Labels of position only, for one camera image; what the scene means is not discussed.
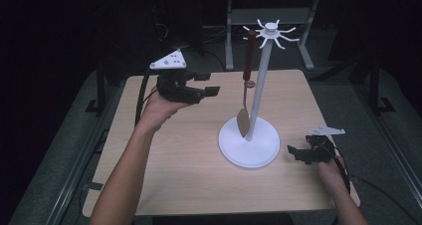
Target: table top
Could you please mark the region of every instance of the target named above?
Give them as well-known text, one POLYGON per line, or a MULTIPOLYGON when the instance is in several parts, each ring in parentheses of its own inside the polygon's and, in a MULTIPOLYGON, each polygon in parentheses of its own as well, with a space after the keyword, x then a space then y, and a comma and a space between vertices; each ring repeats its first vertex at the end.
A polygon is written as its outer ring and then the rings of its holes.
MULTIPOLYGON (((253 72, 251 80, 256 80, 253 72)), ((133 131, 142 77, 126 82, 93 182, 104 184, 133 131)), ((155 85, 151 76, 147 92, 155 85)), ((278 131, 281 147, 273 162, 258 169, 231 163, 221 152, 218 134, 243 107, 242 73, 214 73, 203 89, 220 86, 215 98, 180 110, 155 135, 136 215, 222 214, 333 209, 314 165, 296 161, 287 145, 310 148, 309 129, 325 124, 304 74, 268 71, 258 116, 278 131)), ((254 90, 248 90, 251 110, 254 90)), ((84 215, 91 216, 99 191, 90 189, 84 215)), ((360 201, 353 186, 351 196, 360 201)))

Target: white stand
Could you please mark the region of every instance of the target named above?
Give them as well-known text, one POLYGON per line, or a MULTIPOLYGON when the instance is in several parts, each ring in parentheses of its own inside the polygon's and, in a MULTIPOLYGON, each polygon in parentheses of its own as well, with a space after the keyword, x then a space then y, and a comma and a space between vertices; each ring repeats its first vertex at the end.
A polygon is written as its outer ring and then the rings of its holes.
POLYGON ((229 119, 221 128, 218 138, 221 152, 241 167, 259 168, 269 164, 279 153, 279 134, 260 117, 256 121, 254 134, 254 139, 248 141, 240 134, 236 118, 229 119))
POLYGON ((267 23, 263 26, 260 20, 258 20, 258 24, 263 29, 257 30, 257 32, 260 33, 257 38, 264 37, 265 40, 260 47, 264 49, 261 56, 260 70, 258 73, 248 133, 245 137, 241 135, 235 117, 229 119, 223 125, 219 133, 219 145, 224 156, 234 164, 246 168, 263 167, 271 163, 279 153, 279 134, 269 122, 258 117, 258 110, 264 89, 273 41, 282 49, 284 48, 277 41, 277 38, 281 37, 288 41, 297 41, 296 39, 292 40, 280 34, 292 32, 295 28, 289 31, 278 31, 279 21, 276 23, 267 23))

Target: spatula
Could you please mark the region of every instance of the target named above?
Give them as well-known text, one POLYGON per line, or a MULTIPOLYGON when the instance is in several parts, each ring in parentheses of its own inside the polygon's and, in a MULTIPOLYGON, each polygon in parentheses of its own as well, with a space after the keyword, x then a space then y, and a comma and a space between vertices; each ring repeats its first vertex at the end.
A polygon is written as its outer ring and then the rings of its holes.
POLYGON ((249 114, 248 109, 246 108, 246 95, 247 89, 252 88, 255 86, 255 83, 249 81, 251 79, 251 71, 252 71, 252 60, 254 58, 254 48, 255 48, 255 39, 257 37, 257 33, 255 30, 248 31, 248 48, 246 51, 246 64, 245 69, 243 71, 243 80, 244 80, 244 87, 243 87, 243 108, 239 111, 237 115, 237 123, 240 134, 245 137, 249 131, 249 114))

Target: person's hand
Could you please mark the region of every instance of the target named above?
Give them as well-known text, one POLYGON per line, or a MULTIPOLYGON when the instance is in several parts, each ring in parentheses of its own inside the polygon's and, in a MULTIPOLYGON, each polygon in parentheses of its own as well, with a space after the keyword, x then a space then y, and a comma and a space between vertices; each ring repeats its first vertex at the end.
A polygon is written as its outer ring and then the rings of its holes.
POLYGON ((179 109, 190 106, 190 104, 174 103, 163 98, 156 87, 152 88, 151 93, 152 95, 149 97, 136 126, 150 128, 153 132, 158 131, 165 121, 177 113, 179 109))
MULTIPOLYGON (((341 165, 344 167, 344 160, 342 157, 337 156, 341 165)), ((337 192, 347 192, 347 188, 344 185, 344 181, 341 177, 340 171, 334 160, 331 159, 329 162, 319 162, 317 164, 317 171, 319 178, 325 186, 326 191, 333 196, 337 192)))

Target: cable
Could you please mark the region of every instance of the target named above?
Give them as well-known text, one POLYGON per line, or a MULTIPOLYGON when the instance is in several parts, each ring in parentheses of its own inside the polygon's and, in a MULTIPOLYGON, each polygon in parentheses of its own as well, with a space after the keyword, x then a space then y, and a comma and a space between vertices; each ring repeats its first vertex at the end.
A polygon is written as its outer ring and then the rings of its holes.
POLYGON ((418 221, 402 206, 400 205, 393 197, 391 197, 388 193, 386 193, 384 190, 382 190, 380 187, 376 186, 375 184, 369 182, 368 180, 361 178, 359 176, 356 176, 354 174, 350 174, 350 176, 357 178, 357 180, 361 183, 367 184, 377 190, 378 192, 384 194, 391 202, 393 202, 397 207, 399 207, 415 224, 420 225, 418 221))
POLYGON ((146 90, 146 84, 148 83, 149 75, 151 74, 150 68, 146 70, 145 76, 143 76, 142 84, 140 85, 139 90, 139 96, 137 98, 137 104, 136 104, 136 114, 134 116, 134 125, 137 124, 137 122, 140 119, 140 114, 142 113, 143 104, 145 103, 145 100, 143 97, 145 96, 145 90, 146 90))
POLYGON ((160 24, 160 23, 155 23, 155 26, 161 26, 161 27, 164 27, 164 29, 165 29, 165 34, 164 34, 164 36, 162 36, 162 39, 158 39, 160 42, 163 42, 163 40, 167 37, 167 35, 168 35, 168 28, 167 28, 167 26, 165 26, 164 24, 160 24))
POLYGON ((226 27, 224 26, 219 26, 219 28, 222 28, 222 30, 220 30, 220 32, 208 37, 207 39, 204 39, 204 44, 210 43, 216 39, 220 39, 220 38, 224 38, 225 36, 225 32, 226 32, 226 27))
MULTIPOLYGON (((349 177, 351 176, 351 177, 357 178, 357 180, 359 182, 367 184, 367 185, 373 187, 378 192, 384 194, 384 196, 386 196, 391 202, 393 202, 396 206, 398 206, 415 224, 420 225, 420 223, 418 223, 418 221, 402 205, 400 205, 393 197, 391 197, 388 193, 386 193, 380 187, 376 186, 375 184, 369 182, 366 179, 363 179, 361 177, 358 177, 354 174, 349 173, 347 163, 345 162, 344 156, 342 155, 341 151, 337 147, 335 147, 334 149, 336 149, 338 151, 338 154, 343 158, 345 170, 344 170, 343 166, 341 165, 341 163, 340 163, 340 161, 338 160, 337 157, 335 157, 332 153, 330 153, 329 150, 326 147, 322 146, 322 148, 324 148, 329 153, 329 155, 331 155, 331 158, 334 160, 335 164, 337 165, 338 169, 340 170, 340 173, 341 173, 341 176, 343 177, 344 183, 346 184, 346 186, 348 184, 347 190, 348 190, 349 193, 350 193, 350 183, 349 183, 350 179, 349 179, 349 177)), ((334 225, 334 224, 337 224, 337 223, 338 223, 338 217, 335 217, 335 219, 334 219, 334 221, 332 221, 331 225, 334 225)))
POLYGON ((214 58, 216 58, 216 59, 218 60, 218 62, 220 63, 221 68, 223 69, 223 72, 225 72, 225 71, 226 71, 226 69, 225 69, 225 67, 224 67, 223 62, 220 60, 220 58, 219 58, 217 55, 215 55, 215 54, 213 54, 213 53, 211 53, 211 52, 209 52, 209 51, 203 51, 203 52, 204 52, 204 53, 207 53, 207 54, 209 54, 209 55, 211 55, 211 56, 214 56, 214 58))
POLYGON ((153 92, 151 92, 144 100, 143 100, 143 104, 146 102, 146 100, 148 100, 149 97, 152 96, 152 94, 156 93, 158 91, 158 89, 155 89, 153 92))

